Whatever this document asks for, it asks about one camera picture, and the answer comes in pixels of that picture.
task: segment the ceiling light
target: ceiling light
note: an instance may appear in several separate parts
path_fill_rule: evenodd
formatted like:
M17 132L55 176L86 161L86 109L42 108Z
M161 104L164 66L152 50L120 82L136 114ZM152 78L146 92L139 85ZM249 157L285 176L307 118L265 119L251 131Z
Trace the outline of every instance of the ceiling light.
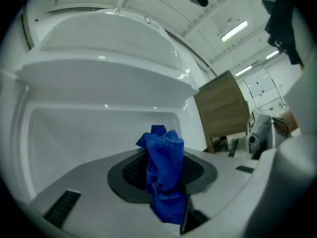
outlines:
M277 50L277 51L273 52L272 54L269 54L269 55L266 57L266 60L272 58L273 56L277 55L278 53L279 53L279 51Z
M240 25L238 25L237 27L233 28L230 32L228 32L227 34L222 36L221 40L223 42L227 41L229 38L234 36L236 33L240 32L243 28L245 28L247 26L248 26L248 22L247 21L243 21Z
M242 71L238 72L238 73L236 74L236 77L237 77L237 76L240 76L241 74L243 74L243 73L245 73L245 72L247 72L249 69L252 69L252 66L251 66L251 65L250 65L249 67L246 67L246 68L243 69Z

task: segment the vent slot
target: vent slot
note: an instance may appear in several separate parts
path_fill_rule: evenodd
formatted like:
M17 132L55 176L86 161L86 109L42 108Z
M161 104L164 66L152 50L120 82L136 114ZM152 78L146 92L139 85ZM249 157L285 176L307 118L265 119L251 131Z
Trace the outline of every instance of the vent slot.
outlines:
M79 192L67 190L44 215L44 218L57 228L61 228L80 196Z

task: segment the ceiling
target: ceiling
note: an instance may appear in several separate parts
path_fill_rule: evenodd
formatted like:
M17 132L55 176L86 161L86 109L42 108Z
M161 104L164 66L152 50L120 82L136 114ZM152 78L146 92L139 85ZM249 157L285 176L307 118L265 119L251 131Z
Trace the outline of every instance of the ceiling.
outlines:
M269 15L261 0L209 0L200 7L189 0L50 0L45 12L69 8L120 8L152 18L192 48L209 67L233 74L262 63L276 49L264 31ZM221 37L247 20L248 26L226 42Z

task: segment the blue cloth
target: blue cloth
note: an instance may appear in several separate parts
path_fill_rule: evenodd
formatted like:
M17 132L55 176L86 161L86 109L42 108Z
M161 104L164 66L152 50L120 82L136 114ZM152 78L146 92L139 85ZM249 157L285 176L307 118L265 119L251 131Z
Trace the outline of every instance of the blue cloth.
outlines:
M175 130L152 125L136 143L149 152L145 191L152 195L152 209L164 223L181 224L185 196L177 191L182 172L184 141Z

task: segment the wooden panel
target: wooden panel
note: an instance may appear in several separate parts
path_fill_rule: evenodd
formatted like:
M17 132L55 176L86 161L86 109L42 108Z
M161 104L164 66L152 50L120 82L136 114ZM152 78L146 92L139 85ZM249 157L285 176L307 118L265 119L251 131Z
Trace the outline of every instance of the wooden panel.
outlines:
M195 100L209 152L213 152L212 137L247 130L250 115L248 105L229 71L200 88Z

